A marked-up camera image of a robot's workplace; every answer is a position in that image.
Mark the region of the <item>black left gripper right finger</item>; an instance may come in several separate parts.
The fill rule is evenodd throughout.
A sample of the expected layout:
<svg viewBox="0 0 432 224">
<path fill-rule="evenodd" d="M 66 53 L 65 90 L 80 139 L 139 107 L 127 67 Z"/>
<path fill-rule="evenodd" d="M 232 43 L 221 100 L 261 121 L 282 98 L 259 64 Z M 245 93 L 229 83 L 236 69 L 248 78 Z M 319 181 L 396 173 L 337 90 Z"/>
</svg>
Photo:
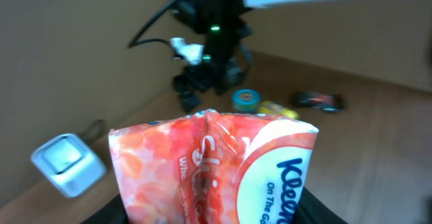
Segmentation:
<svg viewBox="0 0 432 224">
<path fill-rule="evenodd" d="M 308 189 L 303 188 L 293 224 L 347 224 Z"/>
</svg>

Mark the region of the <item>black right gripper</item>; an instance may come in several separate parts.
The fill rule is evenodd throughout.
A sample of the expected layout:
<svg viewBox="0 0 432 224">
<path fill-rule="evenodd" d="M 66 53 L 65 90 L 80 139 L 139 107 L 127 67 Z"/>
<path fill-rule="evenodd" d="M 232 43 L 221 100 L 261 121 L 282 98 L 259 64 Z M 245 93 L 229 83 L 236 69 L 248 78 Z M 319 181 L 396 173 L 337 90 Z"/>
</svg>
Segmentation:
<svg viewBox="0 0 432 224">
<path fill-rule="evenodd" d="M 223 63 L 205 61 L 198 65 L 187 65 L 182 75 L 173 78 L 173 89 L 183 111 L 189 113 L 201 104 L 194 90 L 206 92 L 214 88 L 217 94 L 223 94 L 243 83 L 245 78 L 246 70 L 240 68 L 233 57 Z"/>
</svg>

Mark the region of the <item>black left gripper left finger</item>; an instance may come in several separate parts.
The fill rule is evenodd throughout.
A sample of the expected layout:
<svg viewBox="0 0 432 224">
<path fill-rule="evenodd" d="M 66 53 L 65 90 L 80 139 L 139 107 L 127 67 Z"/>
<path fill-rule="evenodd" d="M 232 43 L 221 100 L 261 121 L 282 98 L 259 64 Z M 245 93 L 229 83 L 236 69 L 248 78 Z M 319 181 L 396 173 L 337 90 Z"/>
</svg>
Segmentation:
<svg viewBox="0 0 432 224">
<path fill-rule="evenodd" d="M 121 196 L 118 194 L 95 214 L 81 224 L 128 224 L 128 216 Z"/>
</svg>

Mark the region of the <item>teal tin can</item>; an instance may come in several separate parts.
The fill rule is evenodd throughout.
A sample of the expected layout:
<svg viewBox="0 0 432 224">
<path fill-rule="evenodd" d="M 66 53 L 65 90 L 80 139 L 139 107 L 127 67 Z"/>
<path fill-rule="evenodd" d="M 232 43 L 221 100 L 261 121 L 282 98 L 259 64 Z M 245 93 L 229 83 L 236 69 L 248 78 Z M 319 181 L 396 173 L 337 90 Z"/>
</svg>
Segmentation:
<svg viewBox="0 0 432 224">
<path fill-rule="evenodd" d="M 240 113 L 256 113 L 261 103 L 260 94 L 251 89 L 241 89 L 232 95 L 232 105 Z"/>
</svg>

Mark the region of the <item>yellow cylindrical container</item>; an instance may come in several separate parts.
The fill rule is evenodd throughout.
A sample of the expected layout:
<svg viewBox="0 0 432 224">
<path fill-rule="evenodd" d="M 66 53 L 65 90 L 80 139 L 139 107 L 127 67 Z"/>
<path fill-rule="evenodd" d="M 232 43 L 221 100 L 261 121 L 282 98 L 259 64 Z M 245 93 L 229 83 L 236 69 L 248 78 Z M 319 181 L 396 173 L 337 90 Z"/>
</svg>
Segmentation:
<svg viewBox="0 0 432 224">
<path fill-rule="evenodd" d="M 283 105 L 274 103 L 272 101 L 263 101 L 259 105 L 259 113 L 272 114 L 272 115 L 283 115 L 292 119 L 299 119 L 300 116 L 297 112 L 284 107 Z"/>
</svg>

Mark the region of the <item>red snack box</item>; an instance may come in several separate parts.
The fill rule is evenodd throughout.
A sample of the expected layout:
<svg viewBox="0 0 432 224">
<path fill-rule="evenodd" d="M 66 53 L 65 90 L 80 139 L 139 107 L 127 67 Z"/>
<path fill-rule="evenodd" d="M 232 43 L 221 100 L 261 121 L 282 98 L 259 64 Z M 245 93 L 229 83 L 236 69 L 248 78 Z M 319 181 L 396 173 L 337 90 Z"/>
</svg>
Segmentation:
<svg viewBox="0 0 432 224">
<path fill-rule="evenodd" d="M 317 132 L 289 117 L 208 109 L 108 140 L 131 223 L 291 223 Z"/>
</svg>

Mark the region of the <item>red silver foil packet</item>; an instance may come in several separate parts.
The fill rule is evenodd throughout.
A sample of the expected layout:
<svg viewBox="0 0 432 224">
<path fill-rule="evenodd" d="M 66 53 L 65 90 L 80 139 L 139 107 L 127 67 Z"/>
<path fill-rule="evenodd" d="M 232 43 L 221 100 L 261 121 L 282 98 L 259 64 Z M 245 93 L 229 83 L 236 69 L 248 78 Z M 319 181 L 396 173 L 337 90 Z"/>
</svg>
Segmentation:
<svg viewBox="0 0 432 224">
<path fill-rule="evenodd" d="M 294 107 L 316 108 L 331 113 L 346 108 L 345 100 L 341 95 L 330 95 L 311 91 L 298 91 L 293 93 L 291 102 Z"/>
</svg>

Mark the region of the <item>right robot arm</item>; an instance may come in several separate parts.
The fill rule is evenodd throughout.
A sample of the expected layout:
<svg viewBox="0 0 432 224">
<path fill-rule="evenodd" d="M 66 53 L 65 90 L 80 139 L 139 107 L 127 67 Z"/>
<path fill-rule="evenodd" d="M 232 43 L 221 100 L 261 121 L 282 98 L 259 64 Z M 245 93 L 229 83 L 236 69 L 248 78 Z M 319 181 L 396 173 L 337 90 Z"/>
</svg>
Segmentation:
<svg viewBox="0 0 432 224">
<path fill-rule="evenodd" d="M 196 91 L 214 88 L 223 94 L 241 84 L 248 70 L 240 69 L 234 52 L 240 50 L 248 63 L 252 62 L 241 40 L 252 34 L 252 29 L 241 16 L 253 9 L 266 9 L 289 3 L 324 0 L 174 0 L 170 6 L 174 18 L 205 38 L 203 45 L 187 45 L 180 38 L 171 40 L 172 47 L 188 62 L 183 72 L 173 79 L 186 112 L 200 101 Z"/>
</svg>

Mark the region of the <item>white barcode scanner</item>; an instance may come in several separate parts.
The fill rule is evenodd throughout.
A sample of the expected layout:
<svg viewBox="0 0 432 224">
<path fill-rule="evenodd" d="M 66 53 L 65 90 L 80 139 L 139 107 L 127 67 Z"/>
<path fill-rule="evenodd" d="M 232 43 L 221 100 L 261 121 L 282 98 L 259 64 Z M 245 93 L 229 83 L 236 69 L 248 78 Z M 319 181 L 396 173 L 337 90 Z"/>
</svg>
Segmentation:
<svg viewBox="0 0 432 224">
<path fill-rule="evenodd" d="M 99 156 L 76 134 L 61 134 L 31 155 L 34 166 L 66 198 L 83 194 L 106 174 Z"/>
</svg>

